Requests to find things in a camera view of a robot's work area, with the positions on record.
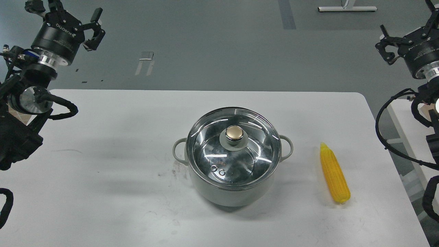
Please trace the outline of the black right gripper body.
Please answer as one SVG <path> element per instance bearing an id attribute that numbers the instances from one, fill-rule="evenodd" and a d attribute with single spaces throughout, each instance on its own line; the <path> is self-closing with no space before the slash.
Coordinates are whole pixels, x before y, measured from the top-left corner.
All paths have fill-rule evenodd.
<path id="1" fill-rule="evenodd" d="M 423 27 L 419 27 L 411 33 L 403 36 L 405 41 L 410 44 L 401 45 L 401 57 L 415 79 L 424 79 L 423 67 L 438 61 L 438 28 L 432 28 L 429 33 L 425 33 Z"/>

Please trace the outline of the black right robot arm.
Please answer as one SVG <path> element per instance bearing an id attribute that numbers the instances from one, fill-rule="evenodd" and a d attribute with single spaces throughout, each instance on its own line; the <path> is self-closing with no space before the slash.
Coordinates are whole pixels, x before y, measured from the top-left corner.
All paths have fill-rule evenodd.
<path id="1" fill-rule="evenodd" d="M 390 36 L 384 25 L 380 26 L 381 39 L 375 44 L 375 49 L 381 58 L 392 65 L 398 58 L 402 58 L 414 79 L 425 80 L 416 90 L 403 89 L 392 95 L 378 111 L 375 119 L 376 135 L 389 152 L 420 166 L 438 170 L 438 68 L 439 68 L 439 36 L 438 36 L 438 4 L 431 0 L 426 1 L 430 17 L 425 25 L 407 33 L 402 37 Z M 383 138 L 380 131 L 380 118 L 383 111 L 391 103 L 401 97 L 406 97 L 411 102 L 410 112 L 415 121 L 425 128 L 425 142 L 431 154 L 431 162 L 421 161 L 410 157 L 395 149 L 387 139 Z"/>

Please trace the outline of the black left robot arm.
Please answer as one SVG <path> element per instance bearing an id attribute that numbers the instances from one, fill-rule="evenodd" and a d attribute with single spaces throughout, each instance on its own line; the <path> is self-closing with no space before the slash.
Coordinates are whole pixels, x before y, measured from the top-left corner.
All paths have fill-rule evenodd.
<path id="1" fill-rule="evenodd" d="M 49 119 L 71 118 L 78 113 L 72 102 L 48 90 L 60 66 L 70 66 L 80 48 L 95 51 L 105 36 L 99 23 L 102 8 L 95 9 L 89 23 L 83 23 L 61 1 L 27 0 L 25 10 L 41 16 L 43 23 L 29 49 L 3 46 L 1 57 L 7 65 L 1 82 L 0 168 L 8 170 L 23 161 L 43 143 L 39 135 Z"/>

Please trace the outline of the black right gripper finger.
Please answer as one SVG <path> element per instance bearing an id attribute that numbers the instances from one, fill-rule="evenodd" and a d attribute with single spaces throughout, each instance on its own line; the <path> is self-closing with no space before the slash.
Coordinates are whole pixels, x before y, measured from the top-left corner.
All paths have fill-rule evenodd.
<path id="1" fill-rule="evenodd" d="M 386 47 L 392 46 L 399 48 L 400 45 L 408 45 L 408 39 L 404 37 L 392 37 L 389 36 L 384 25 L 380 25 L 380 29 L 382 31 L 383 37 L 380 39 L 378 43 L 375 44 L 375 49 L 381 55 L 382 59 L 388 64 L 392 65 L 400 55 L 396 56 L 394 52 L 388 52 Z"/>
<path id="2" fill-rule="evenodd" d="M 439 10 L 431 0 L 425 0 L 425 3 L 431 12 L 430 17 L 425 24 L 425 35 L 428 35 L 432 30 L 438 28 Z"/>

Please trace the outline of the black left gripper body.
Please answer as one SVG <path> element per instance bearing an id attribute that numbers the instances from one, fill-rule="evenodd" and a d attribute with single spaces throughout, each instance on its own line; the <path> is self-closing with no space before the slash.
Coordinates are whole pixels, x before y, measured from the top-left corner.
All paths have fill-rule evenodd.
<path id="1" fill-rule="evenodd" d="M 80 20 L 66 10 L 43 12 L 43 24 L 31 44 L 35 51 L 48 51 L 62 58 L 62 65 L 70 66 L 85 40 L 83 32 L 75 31 Z"/>

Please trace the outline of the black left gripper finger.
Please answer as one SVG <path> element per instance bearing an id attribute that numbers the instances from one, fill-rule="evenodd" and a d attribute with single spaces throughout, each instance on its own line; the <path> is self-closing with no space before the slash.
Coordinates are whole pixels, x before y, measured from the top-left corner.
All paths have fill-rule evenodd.
<path id="1" fill-rule="evenodd" d="M 27 0 L 25 2 L 25 10 L 42 18 L 46 18 L 46 9 L 42 0 Z"/>
<path id="2" fill-rule="evenodd" d="M 106 34 L 98 22 L 102 12 L 102 8 L 96 8 L 90 19 L 90 23 L 82 25 L 83 30 L 93 30 L 92 38 L 83 42 L 83 47 L 87 51 L 96 51 Z"/>

